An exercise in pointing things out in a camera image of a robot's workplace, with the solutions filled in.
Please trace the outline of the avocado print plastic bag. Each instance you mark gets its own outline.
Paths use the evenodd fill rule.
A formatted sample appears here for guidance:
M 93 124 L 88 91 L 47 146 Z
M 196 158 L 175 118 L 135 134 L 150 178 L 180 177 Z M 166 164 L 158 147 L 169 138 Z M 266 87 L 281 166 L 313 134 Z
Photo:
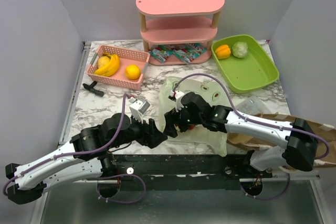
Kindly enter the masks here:
M 169 99 L 170 91 L 180 81 L 179 77 L 167 77 L 159 91 L 159 130 L 165 128 L 164 114 L 175 108 L 175 102 Z M 214 152 L 222 157 L 227 155 L 227 134 L 217 131 L 213 132 L 202 126 L 202 123 L 209 123 L 213 113 L 213 106 L 223 105 L 230 106 L 227 95 L 223 88 L 216 81 L 200 82 L 188 78 L 181 82 L 177 90 L 187 94 L 193 92 L 200 95 L 211 107 L 204 113 L 195 112 L 197 125 L 192 130 L 186 132 L 178 132 L 176 138 L 170 138 L 173 141 L 206 144 L 210 146 Z

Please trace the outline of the yellow banana bunch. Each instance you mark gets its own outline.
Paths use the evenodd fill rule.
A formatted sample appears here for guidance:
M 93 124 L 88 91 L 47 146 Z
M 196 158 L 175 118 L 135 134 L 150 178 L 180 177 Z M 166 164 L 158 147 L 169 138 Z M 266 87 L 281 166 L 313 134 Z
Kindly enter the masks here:
M 104 77 L 110 77 L 114 75 L 120 67 L 120 58 L 118 55 L 110 55 L 110 61 L 105 66 L 98 68 L 94 74 Z

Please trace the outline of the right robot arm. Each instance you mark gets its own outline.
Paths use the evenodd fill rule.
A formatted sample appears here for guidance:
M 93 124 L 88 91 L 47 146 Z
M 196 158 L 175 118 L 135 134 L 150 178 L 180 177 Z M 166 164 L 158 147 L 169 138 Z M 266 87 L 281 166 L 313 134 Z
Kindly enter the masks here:
M 171 91 L 169 99 L 175 102 L 175 107 L 164 115 L 164 133 L 170 137 L 201 125 L 212 132 L 249 135 L 274 145 L 253 151 L 250 160 L 242 163 L 241 171 L 246 177 L 286 165 L 303 172 L 313 169 L 318 141 L 303 119 L 291 123 L 258 118 L 228 106 L 210 105 L 194 92 Z

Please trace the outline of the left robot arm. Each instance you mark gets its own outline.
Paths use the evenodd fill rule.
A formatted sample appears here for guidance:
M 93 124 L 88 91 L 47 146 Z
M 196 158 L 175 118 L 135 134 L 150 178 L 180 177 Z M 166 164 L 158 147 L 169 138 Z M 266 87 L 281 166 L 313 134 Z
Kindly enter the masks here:
M 69 142 L 34 162 L 8 164 L 9 181 L 3 193 L 23 205 L 64 184 L 88 178 L 112 179 L 118 168 L 109 149 L 133 141 L 155 148 L 165 140 L 167 135 L 157 129 L 153 119 L 140 123 L 117 113 L 100 125 L 81 130 Z

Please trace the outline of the brown paper bag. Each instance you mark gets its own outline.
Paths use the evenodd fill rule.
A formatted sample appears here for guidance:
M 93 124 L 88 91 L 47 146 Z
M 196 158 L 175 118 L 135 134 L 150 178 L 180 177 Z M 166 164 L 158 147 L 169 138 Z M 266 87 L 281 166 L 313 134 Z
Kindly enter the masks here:
M 296 117 L 286 114 L 256 114 L 257 117 L 263 119 L 269 119 L 274 121 L 289 121 L 293 122 Z M 329 154 L 314 162 L 314 167 L 316 168 L 335 168 L 335 127 L 328 124 L 320 124 L 312 121 L 308 121 L 309 126 L 313 130 L 314 134 L 322 137 L 329 143 L 330 152 Z M 240 148 L 243 151 L 263 151 L 271 147 L 274 147 L 275 144 L 266 142 L 256 137 L 229 133 L 227 135 L 227 142 L 237 148 Z

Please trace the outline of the orange fruit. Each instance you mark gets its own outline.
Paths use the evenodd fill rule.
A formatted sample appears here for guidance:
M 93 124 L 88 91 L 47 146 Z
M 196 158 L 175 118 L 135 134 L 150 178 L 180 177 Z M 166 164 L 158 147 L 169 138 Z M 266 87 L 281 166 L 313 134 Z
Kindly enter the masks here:
M 137 65 L 128 65 L 125 68 L 125 76 L 129 79 L 129 80 L 136 80 L 140 77 L 141 75 L 141 70 Z

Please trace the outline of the pink perforated basket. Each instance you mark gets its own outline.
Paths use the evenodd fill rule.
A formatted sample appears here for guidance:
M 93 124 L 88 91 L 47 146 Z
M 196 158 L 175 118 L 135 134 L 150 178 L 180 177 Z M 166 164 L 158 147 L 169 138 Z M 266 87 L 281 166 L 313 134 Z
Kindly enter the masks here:
M 92 57 L 86 74 L 98 83 L 140 90 L 149 58 L 148 52 L 101 45 Z M 125 70 L 130 65 L 139 68 L 138 78 L 129 79 L 126 76 Z

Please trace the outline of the cherry mint candy packet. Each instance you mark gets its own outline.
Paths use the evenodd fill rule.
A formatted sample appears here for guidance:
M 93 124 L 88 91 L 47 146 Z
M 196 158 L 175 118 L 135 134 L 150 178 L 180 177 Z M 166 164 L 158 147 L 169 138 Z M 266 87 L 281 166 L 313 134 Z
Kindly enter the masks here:
M 154 45 L 149 49 L 150 55 L 160 63 L 165 63 L 171 56 L 173 50 L 168 45 Z

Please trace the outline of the clear plastic container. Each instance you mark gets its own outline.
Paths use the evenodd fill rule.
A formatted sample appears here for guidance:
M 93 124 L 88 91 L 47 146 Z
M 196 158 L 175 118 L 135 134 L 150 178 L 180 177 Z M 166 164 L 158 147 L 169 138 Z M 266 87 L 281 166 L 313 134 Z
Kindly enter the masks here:
M 257 97 L 250 97 L 244 100 L 240 104 L 236 105 L 236 109 L 241 113 L 246 113 L 250 115 L 268 112 L 264 103 L 261 101 L 261 99 Z

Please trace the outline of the green plastic tray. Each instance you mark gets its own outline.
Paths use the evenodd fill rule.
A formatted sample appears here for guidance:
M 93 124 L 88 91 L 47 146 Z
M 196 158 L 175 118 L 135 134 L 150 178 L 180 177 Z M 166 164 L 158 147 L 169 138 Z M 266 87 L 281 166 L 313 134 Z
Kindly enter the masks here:
M 236 42 L 247 44 L 247 56 L 237 58 L 233 55 L 218 59 L 215 50 Z M 236 93 L 248 93 L 261 89 L 279 78 L 279 71 L 262 46 L 250 35 L 235 35 L 214 42 L 211 46 L 214 62 L 230 89 Z

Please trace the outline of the yellow bell pepper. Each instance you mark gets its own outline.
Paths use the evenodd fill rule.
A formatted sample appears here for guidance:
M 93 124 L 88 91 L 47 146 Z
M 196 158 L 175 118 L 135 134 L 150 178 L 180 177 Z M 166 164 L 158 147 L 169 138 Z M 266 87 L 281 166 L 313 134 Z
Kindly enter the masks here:
M 221 45 L 215 50 L 217 59 L 227 59 L 231 55 L 231 49 L 228 45 Z

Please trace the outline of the yellow lemon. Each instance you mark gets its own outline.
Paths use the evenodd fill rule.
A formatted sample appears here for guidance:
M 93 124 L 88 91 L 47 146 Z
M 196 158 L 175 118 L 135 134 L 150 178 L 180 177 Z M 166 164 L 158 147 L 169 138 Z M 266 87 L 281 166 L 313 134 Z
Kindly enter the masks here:
M 108 64 L 110 61 L 110 54 L 105 52 L 102 54 L 102 56 L 98 59 L 97 61 L 97 67 L 101 68 L 103 66 L 105 66 L 106 64 Z

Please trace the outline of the green cabbage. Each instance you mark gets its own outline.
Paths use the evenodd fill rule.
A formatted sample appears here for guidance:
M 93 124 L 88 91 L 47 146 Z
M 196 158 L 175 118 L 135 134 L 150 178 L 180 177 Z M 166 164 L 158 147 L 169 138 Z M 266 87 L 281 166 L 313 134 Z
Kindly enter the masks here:
M 236 58 L 245 58 L 248 54 L 248 44 L 238 41 L 232 45 L 232 54 Z

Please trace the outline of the pink three-tier shelf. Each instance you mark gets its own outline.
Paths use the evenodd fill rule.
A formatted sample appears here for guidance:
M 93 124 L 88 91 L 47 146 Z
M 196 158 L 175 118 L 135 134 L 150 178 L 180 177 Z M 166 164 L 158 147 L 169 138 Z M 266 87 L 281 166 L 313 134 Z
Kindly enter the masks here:
M 211 57 L 225 0 L 136 0 L 145 51 L 153 45 L 200 43 L 206 51 L 193 60 Z

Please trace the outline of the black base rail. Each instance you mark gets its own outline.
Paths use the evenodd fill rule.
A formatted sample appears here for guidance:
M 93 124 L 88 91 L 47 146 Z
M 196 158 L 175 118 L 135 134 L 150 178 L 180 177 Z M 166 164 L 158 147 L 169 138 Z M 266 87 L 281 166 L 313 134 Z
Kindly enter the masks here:
M 252 168 L 250 154 L 219 155 L 112 155 L 98 158 L 102 175 L 121 175 L 124 191 L 147 190 L 239 190 L 240 179 L 271 178 Z

